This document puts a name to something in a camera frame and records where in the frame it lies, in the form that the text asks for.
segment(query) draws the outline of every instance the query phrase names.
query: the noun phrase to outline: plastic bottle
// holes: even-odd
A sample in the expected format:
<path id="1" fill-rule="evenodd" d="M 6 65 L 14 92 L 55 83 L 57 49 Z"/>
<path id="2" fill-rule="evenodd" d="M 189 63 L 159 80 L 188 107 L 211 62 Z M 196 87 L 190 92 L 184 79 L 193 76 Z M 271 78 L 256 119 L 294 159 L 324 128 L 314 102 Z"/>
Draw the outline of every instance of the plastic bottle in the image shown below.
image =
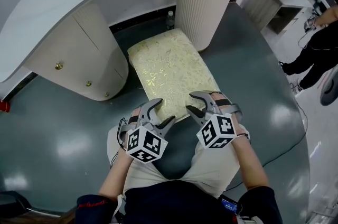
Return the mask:
<path id="1" fill-rule="evenodd" d="M 167 31 L 173 30 L 175 28 L 175 16 L 173 11 L 168 12 L 165 23 L 167 24 Z"/>

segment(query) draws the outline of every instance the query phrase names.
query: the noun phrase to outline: pillow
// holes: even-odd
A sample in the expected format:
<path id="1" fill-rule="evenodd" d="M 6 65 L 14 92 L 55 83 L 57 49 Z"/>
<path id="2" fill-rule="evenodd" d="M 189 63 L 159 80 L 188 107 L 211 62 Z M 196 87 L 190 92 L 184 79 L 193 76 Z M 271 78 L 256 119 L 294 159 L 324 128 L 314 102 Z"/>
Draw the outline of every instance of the pillow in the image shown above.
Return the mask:
<path id="1" fill-rule="evenodd" d="M 187 36 L 174 29 L 141 41 L 128 50 L 149 100 L 163 98 L 157 115 L 161 121 L 188 116 L 185 106 L 205 107 L 189 96 L 192 91 L 219 91 L 218 85 Z"/>

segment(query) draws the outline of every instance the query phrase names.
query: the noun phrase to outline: black trousers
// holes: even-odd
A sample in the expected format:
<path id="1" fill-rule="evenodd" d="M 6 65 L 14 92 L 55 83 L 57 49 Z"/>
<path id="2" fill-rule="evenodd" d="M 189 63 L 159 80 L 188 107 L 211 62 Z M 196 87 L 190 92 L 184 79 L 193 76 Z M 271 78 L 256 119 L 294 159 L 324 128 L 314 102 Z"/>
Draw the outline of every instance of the black trousers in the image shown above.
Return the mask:
<path id="1" fill-rule="evenodd" d="M 288 76 L 300 74 L 310 69 L 308 74 L 300 81 L 299 85 L 303 89 L 314 86 L 321 76 L 338 64 L 338 48 L 331 50 L 314 50 L 311 48 L 311 40 L 307 47 L 292 63 L 284 63 L 282 68 Z"/>

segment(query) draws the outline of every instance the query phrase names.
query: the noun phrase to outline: cushion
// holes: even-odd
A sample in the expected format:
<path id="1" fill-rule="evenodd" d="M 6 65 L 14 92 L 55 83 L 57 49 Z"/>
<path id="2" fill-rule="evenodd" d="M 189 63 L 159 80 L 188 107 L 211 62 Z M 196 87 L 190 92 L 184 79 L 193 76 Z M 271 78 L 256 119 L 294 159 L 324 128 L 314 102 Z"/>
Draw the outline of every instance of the cushion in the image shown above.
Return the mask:
<path id="1" fill-rule="evenodd" d="M 187 117 L 186 105 L 205 106 L 191 98 L 190 92 L 219 91 L 208 67 L 180 29 L 141 41 L 128 54 L 149 100 L 163 98 L 157 111 L 161 121 L 173 115 L 177 121 Z"/>

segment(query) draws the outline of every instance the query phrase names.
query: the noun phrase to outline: drawer knob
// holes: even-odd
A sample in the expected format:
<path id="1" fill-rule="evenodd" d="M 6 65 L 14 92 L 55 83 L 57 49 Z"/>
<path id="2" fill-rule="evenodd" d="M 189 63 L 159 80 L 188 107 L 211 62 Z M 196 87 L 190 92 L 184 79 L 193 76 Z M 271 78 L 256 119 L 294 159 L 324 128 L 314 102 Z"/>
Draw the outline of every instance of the drawer knob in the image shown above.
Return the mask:
<path id="1" fill-rule="evenodd" d="M 62 63 L 61 62 L 57 62 L 57 66 L 55 66 L 55 69 L 61 70 L 62 67 L 63 67 Z"/>

